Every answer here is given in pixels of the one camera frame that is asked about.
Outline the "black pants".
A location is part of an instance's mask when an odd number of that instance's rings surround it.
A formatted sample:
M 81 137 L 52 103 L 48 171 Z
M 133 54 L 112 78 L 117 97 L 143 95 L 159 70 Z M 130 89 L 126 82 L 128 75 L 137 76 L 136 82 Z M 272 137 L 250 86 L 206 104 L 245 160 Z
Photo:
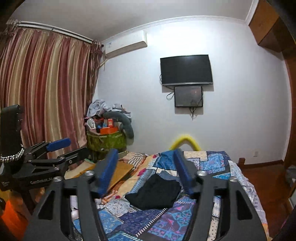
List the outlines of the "black pants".
M 173 207 L 181 191 L 181 185 L 176 180 L 165 180 L 158 174 L 153 174 L 136 193 L 126 194 L 125 199 L 140 209 L 164 209 Z

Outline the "green fabric storage basket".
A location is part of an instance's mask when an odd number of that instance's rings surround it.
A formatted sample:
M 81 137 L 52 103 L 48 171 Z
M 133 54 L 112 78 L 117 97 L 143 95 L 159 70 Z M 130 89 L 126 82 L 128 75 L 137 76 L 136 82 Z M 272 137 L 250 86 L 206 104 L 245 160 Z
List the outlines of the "green fabric storage basket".
M 121 131 L 107 135 L 99 135 L 91 131 L 87 132 L 87 147 L 90 158 L 95 163 L 104 159 L 111 149 L 117 149 L 119 155 L 126 153 L 126 146 L 126 137 Z

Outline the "striped pink gold curtain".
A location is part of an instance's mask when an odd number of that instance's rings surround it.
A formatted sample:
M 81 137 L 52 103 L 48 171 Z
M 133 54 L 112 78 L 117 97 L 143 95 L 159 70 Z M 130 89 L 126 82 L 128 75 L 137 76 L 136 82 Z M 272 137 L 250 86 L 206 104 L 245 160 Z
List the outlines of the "striped pink gold curtain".
M 86 146 L 84 119 L 97 83 L 101 43 L 14 28 L 1 35 L 1 45 L 1 107 L 23 107 L 23 145 L 69 138 L 71 145 L 52 158 Z

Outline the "black wall television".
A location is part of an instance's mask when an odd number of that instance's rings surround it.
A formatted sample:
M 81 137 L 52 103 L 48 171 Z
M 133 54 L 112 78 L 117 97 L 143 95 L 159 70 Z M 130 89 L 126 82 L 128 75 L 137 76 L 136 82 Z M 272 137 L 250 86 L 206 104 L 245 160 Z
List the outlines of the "black wall television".
M 164 86 L 213 83 L 208 55 L 165 57 L 160 59 L 160 66 L 161 81 Z

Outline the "grey plush toy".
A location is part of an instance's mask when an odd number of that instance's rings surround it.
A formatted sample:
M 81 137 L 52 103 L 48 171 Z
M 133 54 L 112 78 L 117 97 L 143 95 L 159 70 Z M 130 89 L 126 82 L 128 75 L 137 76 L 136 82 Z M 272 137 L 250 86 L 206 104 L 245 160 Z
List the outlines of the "grey plush toy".
M 129 139 L 134 138 L 134 132 L 132 128 L 132 122 L 131 120 L 123 113 L 121 112 L 105 112 L 103 114 L 103 117 L 105 119 L 113 119 L 114 121 L 120 122 L 119 129 L 125 133 L 126 137 Z

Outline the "white air conditioner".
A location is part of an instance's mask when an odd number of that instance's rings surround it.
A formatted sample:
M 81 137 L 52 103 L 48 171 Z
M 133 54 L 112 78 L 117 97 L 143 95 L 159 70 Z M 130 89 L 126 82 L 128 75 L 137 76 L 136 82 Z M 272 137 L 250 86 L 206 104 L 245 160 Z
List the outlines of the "white air conditioner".
M 114 57 L 147 47 L 147 34 L 144 30 L 114 36 L 104 41 L 104 57 Z

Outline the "orange box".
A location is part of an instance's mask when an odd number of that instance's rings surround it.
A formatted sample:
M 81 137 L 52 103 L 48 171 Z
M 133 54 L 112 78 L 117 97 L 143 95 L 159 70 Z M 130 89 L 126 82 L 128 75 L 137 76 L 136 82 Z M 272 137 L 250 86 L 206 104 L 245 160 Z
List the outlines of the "orange box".
M 118 132 L 119 128 L 117 126 L 105 127 L 100 129 L 100 135 L 110 135 L 112 133 Z

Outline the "small dark wall screen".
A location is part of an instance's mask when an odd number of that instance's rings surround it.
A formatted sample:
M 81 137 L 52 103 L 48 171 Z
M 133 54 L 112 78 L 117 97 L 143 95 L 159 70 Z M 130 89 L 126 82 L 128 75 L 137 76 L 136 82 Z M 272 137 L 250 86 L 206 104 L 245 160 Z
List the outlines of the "small dark wall screen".
M 201 108 L 203 89 L 201 86 L 176 86 L 174 88 L 176 108 Z

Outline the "wooden wardrobe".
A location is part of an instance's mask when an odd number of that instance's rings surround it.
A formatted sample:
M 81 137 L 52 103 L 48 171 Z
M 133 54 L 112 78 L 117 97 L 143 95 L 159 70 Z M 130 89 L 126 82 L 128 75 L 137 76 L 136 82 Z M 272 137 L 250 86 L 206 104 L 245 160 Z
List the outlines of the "wooden wardrobe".
M 257 44 L 282 53 L 290 82 L 292 117 L 285 168 L 295 165 L 295 1 L 252 1 L 246 17 Z

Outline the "wooden cutout board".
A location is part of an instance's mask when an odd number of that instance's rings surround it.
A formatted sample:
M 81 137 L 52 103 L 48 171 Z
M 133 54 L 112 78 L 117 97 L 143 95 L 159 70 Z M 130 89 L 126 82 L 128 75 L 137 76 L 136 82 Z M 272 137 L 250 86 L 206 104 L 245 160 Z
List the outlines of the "wooden cutout board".
M 93 162 L 89 161 L 88 159 L 85 159 L 82 162 L 82 164 L 80 164 L 75 169 L 66 171 L 64 178 L 72 179 L 72 178 L 79 177 L 84 172 L 94 169 L 94 167 L 95 167 L 95 164 Z M 129 163 L 125 163 L 123 161 L 118 161 L 107 191 L 112 190 L 117 183 L 123 180 L 132 171 L 133 171 L 133 165 Z

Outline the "patchwork patterned bedspread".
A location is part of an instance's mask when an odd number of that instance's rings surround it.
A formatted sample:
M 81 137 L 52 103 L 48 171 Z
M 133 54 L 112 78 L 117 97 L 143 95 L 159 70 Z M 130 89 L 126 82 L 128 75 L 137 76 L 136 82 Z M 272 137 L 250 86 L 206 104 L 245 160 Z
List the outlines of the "patchwork patterned bedspread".
M 268 224 L 254 186 L 242 174 L 237 164 L 224 151 L 185 151 L 184 156 L 198 170 L 206 171 L 215 178 L 228 180 L 237 178 L 254 206 L 267 238 Z M 173 162 L 173 151 L 157 153 L 148 157 L 141 170 L 124 182 L 119 190 L 113 190 L 105 198 L 95 199 L 99 217 L 109 240 L 182 240 L 185 237 L 193 214 L 195 200 L 181 190 L 173 207 L 140 210 L 132 206 L 126 194 L 136 193 L 153 174 L 167 171 L 177 176 Z

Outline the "blue denim jeans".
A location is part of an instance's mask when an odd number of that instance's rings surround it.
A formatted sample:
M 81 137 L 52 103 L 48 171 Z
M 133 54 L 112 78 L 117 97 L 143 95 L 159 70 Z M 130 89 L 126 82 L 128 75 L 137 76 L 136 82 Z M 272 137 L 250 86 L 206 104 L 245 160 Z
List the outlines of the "blue denim jeans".
M 174 181 L 177 181 L 179 183 L 181 182 L 179 177 L 173 176 L 173 175 L 169 174 L 167 171 L 162 171 L 161 173 L 159 173 L 159 176 L 161 178 L 163 178 L 164 180 L 168 180 L 168 181 L 174 180 Z

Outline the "yellow foam headboard rail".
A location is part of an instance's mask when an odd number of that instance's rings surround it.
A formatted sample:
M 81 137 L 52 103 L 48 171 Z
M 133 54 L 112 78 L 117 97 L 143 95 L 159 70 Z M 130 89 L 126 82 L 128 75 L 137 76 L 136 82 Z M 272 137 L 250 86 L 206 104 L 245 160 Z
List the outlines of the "yellow foam headboard rail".
M 193 151 L 201 151 L 202 148 L 199 146 L 198 142 L 190 135 L 179 136 L 170 146 L 169 150 L 175 150 L 182 146 L 183 144 L 188 144 L 191 146 Z

